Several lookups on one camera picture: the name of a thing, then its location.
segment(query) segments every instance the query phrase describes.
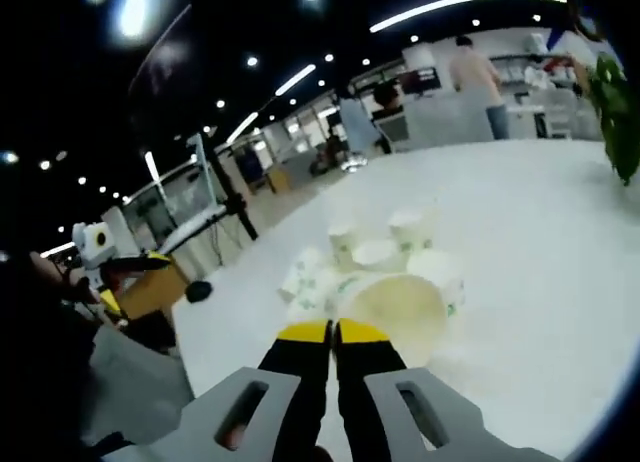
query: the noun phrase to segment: black ceiling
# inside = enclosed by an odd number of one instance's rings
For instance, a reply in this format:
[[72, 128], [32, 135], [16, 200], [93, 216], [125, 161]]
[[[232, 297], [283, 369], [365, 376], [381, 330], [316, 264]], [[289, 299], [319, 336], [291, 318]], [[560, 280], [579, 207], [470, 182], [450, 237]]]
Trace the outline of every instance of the black ceiling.
[[[189, 3], [194, 30], [207, 49], [206, 93], [194, 99], [193, 119], [219, 126], [217, 143], [250, 112], [263, 108], [253, 126], [265, 125], [270, 114], [291, 112], [289, 95], [304, 104], [337, 77], [362, 72], [364, 57], [371, 67], [400, 57], [410, 35], [438, 40], [473, 32], [473, 18], [482, 20], [482, 30], [531, 25], [533, 13], [546, 26], [566, 23], [559, 4], [500, 0], [443, 9], [369, 33], [373, 23], [430, 1], [159, 0], [161, 16], [146, 39], [123, 45], [113, 36], [118, 0], [99, 6], [85, 0], [11, 0], [5, 14], [13, 15], [4, 15], [11, 20], [5, 20], [7, 117], [0, 149], [14, 150], [20, 161], [9, 168], [11, 186], [2, 188], [12, 193], [5, 207], [21, 206], [30, 245], [44, 250], [68, 241], [74, 222], [98, 219], [113, 204], [114, 191], [130, 194], [150, 181], [142, 147], [153, 147], [161, 173], [187, 160], [187, 150], [173, 137], [192, 125], [176, 120], [152, 138], [135, 133], [127, 91], [154, 42]], [[329, 52], [333, 64], [323, 61]], [[245, 65], [250, 54], [260, 60], [255, 69]], [[310, 63], [318, 66], [313, 79], [327, 80], [327, 87], [302, 82], [283, 100], [269, 102], [278, 86]], [[226, 101], [224, 110], [212, 103], [219, 98]], [[63, 149], [68, 157], [55, 162]], [[43, 159], [53, 162], [46, 172], [38, 168]], [[80, 176], [87, 177], [86, 185], [78, 185]], [[106, 194], [98, 192], [101, 185]], [[58, 234], [59, 225], [66, 233]]]

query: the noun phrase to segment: black stand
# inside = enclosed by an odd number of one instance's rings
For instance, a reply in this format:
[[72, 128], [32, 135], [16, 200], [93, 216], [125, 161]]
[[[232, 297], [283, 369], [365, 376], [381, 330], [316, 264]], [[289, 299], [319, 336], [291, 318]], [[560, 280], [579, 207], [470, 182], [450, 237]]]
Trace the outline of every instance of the black stand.
[[[204, 132], [201, 132], [200, 135], [202, 137], [202, 140], [206, 140], [206, 134]], [[247, 202], [233, 188], [231, 179], [224, 171], [224, 168], [220, 163], [220, 159], [218, 158], [218, 154], [216, 154], [215, 149], [211, 151], [207, 159], [211, 163], [213, 172], [216, 174], [216, 177], [218, 177], [218, 180], [220, 181], [222, 190], [224, 190], [225, 194], [227, 194], [227, 200], [225, 200], [224, 202], [225, 206], [227, 207], [227, 214], [237, 214], [238, 220], [244, 227], [244, 230], [247, 231], [249, 237], [251, 237], [251, 240], [256, 240], [258, 238], [258, 232], [256, 232], [255, 227], [253, 226], [251, 220], [249, 219], [249, 216], [247, 215]]]

